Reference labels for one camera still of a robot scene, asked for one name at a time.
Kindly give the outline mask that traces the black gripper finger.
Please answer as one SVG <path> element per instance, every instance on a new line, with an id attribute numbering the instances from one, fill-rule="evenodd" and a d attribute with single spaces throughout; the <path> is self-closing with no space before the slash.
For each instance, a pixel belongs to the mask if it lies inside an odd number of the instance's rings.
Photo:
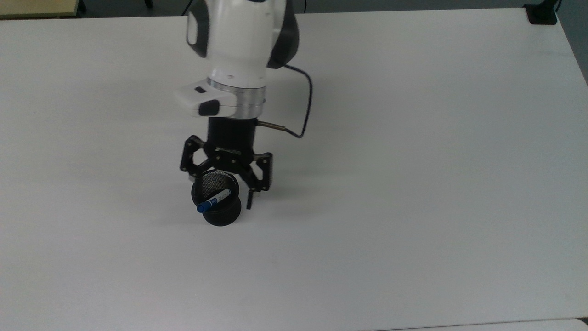
<path id="1" fill-rule="evenodd" d="M 217 159 L 215 159 L 215 157 L 209 159 L 206 154 L 206 159 L 204 159 L 201 163 L 194 163 L 195 153 L 199 150 L 204 151 L 204 145 L 205 142 L 196 135 L 190 136 L 183 145 L 184 147 L 179 170 L 186 172 L 189 176 L 189 180 L 191 180 L 193 183 L 195 183 L 198 178 L 201 178 L 204 172 L 215 168 L 217 163 Z"/>
<path id="2" fill-rule="evenodd" d="M 262 178 L 254 174 L 251 166 L 255 163 L 262 171 Z M 252 208 L 255 192 L 268 191 L 271 188 L 273 172 L 273 154 L 272 153 L 246 153 L 238 161 L 238 174 L 249 188 L 246 209 Z"/>

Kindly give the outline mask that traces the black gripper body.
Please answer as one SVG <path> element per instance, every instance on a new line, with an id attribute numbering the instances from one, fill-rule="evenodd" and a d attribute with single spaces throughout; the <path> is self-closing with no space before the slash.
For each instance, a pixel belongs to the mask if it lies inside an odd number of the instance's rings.
<path id="1" fill-rule="evenodd" d="M 206 155 L 213 168 L 232 174 L 251 175 L 257 119 L 211 117 L 208 121 Z"/>

